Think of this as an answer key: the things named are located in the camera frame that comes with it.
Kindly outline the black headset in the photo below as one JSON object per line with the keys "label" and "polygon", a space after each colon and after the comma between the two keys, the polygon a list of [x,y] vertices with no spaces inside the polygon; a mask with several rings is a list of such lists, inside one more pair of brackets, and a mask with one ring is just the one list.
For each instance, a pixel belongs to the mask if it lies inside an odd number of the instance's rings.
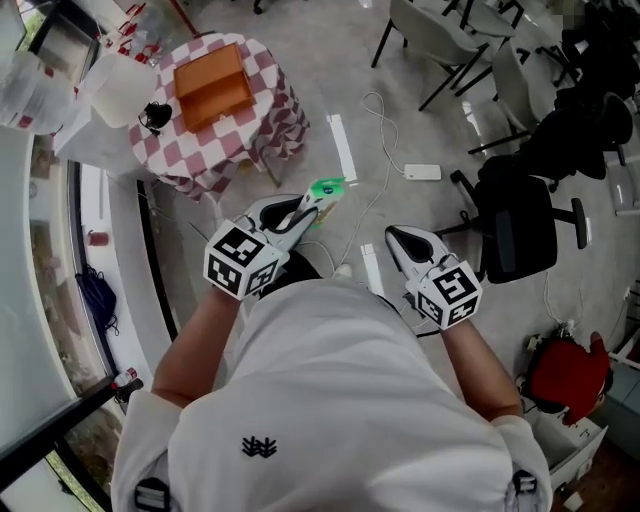
{"label": "black headset", "polygon": [[146,128],[152,135],[158,137],[161,130],[171,120],[173,109],[167,104],[159,104],[158,102],[149,103],[138,116],[138,122]]}

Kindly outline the dark blue drawstring bag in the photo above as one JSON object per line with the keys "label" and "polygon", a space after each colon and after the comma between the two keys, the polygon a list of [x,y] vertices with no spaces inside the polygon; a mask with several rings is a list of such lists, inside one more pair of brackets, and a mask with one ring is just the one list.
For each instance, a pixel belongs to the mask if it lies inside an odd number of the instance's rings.
{"label": "dark blue drawstring bag", "polygon": [[85,264],[82,271],[75,275],[75,280],[96,326],[102,332],[113,330],[118,336],[120,331],[115,314],[117,297],[105,280],[104,274]]}

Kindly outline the wooden table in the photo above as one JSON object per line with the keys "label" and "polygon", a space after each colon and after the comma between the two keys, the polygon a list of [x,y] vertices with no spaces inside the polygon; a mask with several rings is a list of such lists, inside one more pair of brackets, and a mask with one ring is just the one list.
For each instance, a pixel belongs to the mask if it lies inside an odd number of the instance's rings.
{"label": "wooden table", "polygon": [[276,177],[276,175],[273,173],[273,171],[269,167],[266,167],[265,170],[260,170],[254,164],[254,162],[249,160],[249,159],[242,160],[239,163],[238,173],[240,173],[240,174],[250,174],[250,173],[253,173],[253,172],[257,172],[259,174],[264,174],[276,188],[280,188],[281,187],[281,181]]}

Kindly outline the black bottle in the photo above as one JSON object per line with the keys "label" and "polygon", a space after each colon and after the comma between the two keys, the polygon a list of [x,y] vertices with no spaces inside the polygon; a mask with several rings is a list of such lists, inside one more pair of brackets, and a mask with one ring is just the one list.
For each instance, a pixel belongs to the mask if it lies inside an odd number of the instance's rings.
{"label": "black bottle", "polygon": [[144,383],[139,378],[136,378],[126,385],[116,387],[114,399],[119,405],[128,404],[131,395],[143,387]]}

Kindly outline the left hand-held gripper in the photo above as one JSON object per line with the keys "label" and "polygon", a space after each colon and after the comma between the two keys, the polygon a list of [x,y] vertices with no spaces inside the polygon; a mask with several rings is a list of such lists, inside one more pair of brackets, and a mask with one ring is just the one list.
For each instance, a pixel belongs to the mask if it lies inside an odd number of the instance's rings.
{"label": "left hand-held gripper", "polygon": [[237,220],[225,220],[205,247],[204,278],[239,301],[269,285],[318,217],[316,207],[297,212],[302,199],[264,197]]}

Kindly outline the person's black trousers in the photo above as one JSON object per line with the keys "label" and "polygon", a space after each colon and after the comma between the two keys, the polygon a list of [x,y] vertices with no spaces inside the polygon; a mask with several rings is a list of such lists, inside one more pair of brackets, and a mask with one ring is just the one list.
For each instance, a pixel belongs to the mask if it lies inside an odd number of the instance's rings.
{"label": "person's black trousers", "polygon": [[281,273],[273,284],[277,288],[282,288],[298,282],[320,278],[321,275],[304,256],[296,250],[291,250],[288,261],[281,267]]}

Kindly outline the grey chair black legs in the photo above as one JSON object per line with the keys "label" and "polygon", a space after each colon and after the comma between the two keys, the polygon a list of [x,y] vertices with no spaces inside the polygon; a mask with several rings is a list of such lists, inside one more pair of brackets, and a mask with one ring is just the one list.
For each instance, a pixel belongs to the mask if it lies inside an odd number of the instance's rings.
{"label": "grey chair black legs", "polygon": [[488,43],[477,44],[451,19],[410,0],[390,0],[389,15],[372,68],[376,67],[391,31],[396,30],[402,35],[405,46],[415,47],[448,73],[419,107],[420,112],[455,78],[463,78],[489,48]]}
{"label": "grey chair black legs", "polygon": [[506,115],[511,134],[469,151],[470,155],[530,135],[540,122],[532,101],[530,84],[524,72],[528,50],[516,48],[508,41],[497,51],[492,62],[496,101]]}
{"label": "grey chair black legs", "polygon": [[459,26],[481,35],[510,39],[515,28],[499,11],[484,0],[450,0],[447,12],[455,10],[461,15]]}

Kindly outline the black fabric chair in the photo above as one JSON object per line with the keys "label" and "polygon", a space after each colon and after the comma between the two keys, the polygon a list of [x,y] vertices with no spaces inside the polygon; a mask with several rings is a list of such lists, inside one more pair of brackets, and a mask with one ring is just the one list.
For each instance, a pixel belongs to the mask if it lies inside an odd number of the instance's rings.
{"label": "black fabric chair", "polygon": [[589,108],[573,105],[548,114],[519,151],[519,168],[528,175],[559,182],[582,174],[601,181],[606,177],[604,154],[629,142],[632,115],[613,93]]}

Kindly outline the white plastic bag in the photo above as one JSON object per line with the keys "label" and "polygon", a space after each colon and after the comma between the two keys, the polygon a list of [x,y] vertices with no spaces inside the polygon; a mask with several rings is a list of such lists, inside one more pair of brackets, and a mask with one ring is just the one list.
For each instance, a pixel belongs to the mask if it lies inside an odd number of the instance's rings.
{"label": "white plastic bag", "polygon": [[28,51],[0,57],[0,125],[34,135],[57,133],[81,108],[66,76]]}

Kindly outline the black swivel office chair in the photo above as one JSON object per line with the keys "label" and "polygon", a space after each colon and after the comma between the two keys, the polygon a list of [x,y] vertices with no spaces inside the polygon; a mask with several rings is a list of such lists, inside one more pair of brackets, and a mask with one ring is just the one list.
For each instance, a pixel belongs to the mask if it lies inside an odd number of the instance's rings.
{"label": "black swivel office chair", "polygon": [[491,284],[506,284],[552,268],[557,263],[556,223],[575,228],[580,250],[588,245],[588,227],[580,199],[569,210],[552,205],[547,184],[540,178],[509,170],[507,163],[486,164],[472,184],[460,170],[450,180],[461,185],[477,210],[472,218],[460,212],[462,222],[436,232],[440,238],[464,231],[481,235],[476,277]]}

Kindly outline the red bag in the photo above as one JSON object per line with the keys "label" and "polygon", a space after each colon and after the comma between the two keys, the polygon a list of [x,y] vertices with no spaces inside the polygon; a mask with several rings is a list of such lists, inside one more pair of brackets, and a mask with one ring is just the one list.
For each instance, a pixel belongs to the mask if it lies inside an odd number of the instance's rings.
{"label": "red bag", "polygon": [[522,392],[542,412],[562,412],[563,424],[571,426],[601,404],[613,376],[600,333],[591,333],[587,348],[571,337],[554,334],[536,345]]}

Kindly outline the person's right forearm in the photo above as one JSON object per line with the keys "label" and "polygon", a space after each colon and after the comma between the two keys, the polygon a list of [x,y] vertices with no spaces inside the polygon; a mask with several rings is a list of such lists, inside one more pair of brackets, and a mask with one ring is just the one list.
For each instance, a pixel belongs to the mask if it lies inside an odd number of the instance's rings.
{"label": "person's right forearm", "polygon": [[522,416],[516,385],[469,320],[441,332],[466,404],[487,421]]}

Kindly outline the black window frame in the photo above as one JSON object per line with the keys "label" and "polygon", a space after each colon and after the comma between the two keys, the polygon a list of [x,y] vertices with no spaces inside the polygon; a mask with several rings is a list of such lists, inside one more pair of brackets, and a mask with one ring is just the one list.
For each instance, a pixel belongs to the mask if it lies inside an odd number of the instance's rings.
{"label": "black window frame", "polygon": [[97,505],[105,512],[111,512],[110,497],[89,474],[64,436],[115,396],[113,380],[112,375],[107,375],[80,397],[1,451],[0,493],[6,491],[50,452],[54,452]]}

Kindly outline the white carton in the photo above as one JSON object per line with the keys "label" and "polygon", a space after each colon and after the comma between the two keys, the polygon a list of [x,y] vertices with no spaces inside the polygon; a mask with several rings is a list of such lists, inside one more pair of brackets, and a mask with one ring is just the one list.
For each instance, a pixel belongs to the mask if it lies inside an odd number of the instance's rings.
{"label": "white carton", "polygon": [[54,135],[53,150],[61,159],[102,169],[114,179],[153,179],[133,152],[129,129],[109,127],[90,104]]}

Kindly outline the white bucket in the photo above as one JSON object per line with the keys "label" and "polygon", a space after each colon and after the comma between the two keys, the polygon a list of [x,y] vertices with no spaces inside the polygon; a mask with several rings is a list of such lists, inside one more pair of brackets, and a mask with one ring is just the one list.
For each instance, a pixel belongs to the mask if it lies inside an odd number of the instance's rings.
{"label": "white bucket", "polygon": [[93,108],[111,128],[132,123],[157,87],[153,68],[119,53],[102,56],[85,80]]}

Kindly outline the green small object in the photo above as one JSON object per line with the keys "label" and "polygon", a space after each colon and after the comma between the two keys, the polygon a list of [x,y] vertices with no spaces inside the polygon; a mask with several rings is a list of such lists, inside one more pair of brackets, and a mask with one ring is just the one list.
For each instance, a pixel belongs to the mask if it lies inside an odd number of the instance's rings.
{"label": "green small object", "polygon": [[311,225],[312,229],[319,228],[338,202],[344,197],[345,178],[319,179],[314,181],[304,194],[298,211],[303,213],[316,208],[318,215]]}

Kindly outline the stack of red white items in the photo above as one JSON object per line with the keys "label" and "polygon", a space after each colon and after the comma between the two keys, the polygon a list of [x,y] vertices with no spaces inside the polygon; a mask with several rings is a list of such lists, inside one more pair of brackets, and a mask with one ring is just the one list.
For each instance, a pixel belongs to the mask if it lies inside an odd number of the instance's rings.
{"label": "stack of red white items", "polygon": [[98,42],[107,52],[155,66],[166,35],[162,10],[139,0],[125,11],[125,16],[122,23],[100,35]]}

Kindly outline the white power strip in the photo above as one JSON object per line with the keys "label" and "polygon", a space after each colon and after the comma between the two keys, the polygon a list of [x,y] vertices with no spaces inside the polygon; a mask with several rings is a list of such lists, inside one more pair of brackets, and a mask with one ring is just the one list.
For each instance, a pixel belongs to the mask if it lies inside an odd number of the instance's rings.
{"label": "white power strip", "polygon": [[442,170],[435,164],[405,164],[404,177],[409,181],[440,181]]}

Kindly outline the person's white shirt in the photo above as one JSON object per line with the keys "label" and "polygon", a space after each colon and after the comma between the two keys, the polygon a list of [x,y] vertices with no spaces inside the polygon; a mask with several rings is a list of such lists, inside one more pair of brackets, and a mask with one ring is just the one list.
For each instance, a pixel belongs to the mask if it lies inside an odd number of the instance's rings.
{"label": "person's white shirt", "polygon": [[487,421],[384,300],[347,280],[259,300],[227,382],[132,394],[114,512],[550,512],[530,424]]}

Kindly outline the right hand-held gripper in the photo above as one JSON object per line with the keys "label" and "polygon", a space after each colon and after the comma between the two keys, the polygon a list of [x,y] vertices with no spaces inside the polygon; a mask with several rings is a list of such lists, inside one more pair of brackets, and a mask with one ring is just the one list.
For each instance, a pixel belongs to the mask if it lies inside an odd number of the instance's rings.
{"label": "right hand-held gripper", "polygon": [[407,225],[385,229],[385,242],[406,277],[413,307],[440,330],[473,316],[483,288],[466,260],[460,261],[433,232]]}

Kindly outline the open white cardboard box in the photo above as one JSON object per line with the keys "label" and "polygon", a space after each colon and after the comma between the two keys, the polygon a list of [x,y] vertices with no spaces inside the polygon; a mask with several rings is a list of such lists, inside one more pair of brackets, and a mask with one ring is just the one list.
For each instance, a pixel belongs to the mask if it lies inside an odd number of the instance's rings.
{"label": "open white cardboard box", "polygon": [[525,416],[546,457],[553,490],[579,480],[590,470],[609,429],[588,418],[568,426],[563,423],[565,415],[565,412],[547,414],[534,409]]}

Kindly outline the red white checkered tablecloth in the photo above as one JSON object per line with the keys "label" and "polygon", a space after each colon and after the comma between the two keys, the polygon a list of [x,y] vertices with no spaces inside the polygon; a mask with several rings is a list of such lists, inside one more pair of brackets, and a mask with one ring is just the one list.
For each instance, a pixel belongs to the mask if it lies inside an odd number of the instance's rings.
{"label": "red white checkered tablecloth", "polygon": [[[232,43],[239,46],[255,103],[191,133],[175,96],[174,70]],[[309,120],[281,67],[257,40],[236,33],[204,35],[173,50],[154,71],[152,100],[170,105],[172,118],[158,136],[134,121],[129,125],[130,144],[147,170],[187,197],[217,200],[243,162],[267,172],[268,157],[286,160],[302,149]]]}

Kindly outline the person's left forearm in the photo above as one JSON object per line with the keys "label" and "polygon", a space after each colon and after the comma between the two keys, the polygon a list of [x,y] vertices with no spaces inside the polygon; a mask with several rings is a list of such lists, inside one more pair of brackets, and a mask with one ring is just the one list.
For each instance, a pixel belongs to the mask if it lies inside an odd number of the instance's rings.
{"label": "person's left forearm", "polygon": [[210,290],[162,357],[151,393],[180,408],[211,393],[240,305]]}

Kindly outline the orange wooden box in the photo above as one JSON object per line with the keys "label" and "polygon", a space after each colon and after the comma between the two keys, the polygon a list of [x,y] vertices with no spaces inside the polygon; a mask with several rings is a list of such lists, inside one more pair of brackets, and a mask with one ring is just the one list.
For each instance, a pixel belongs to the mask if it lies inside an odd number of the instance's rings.
{"label": "orange wooden box", "polygon": [[191,133],[255,103],[237,43],[179,66],[174,71],[174,92]]}

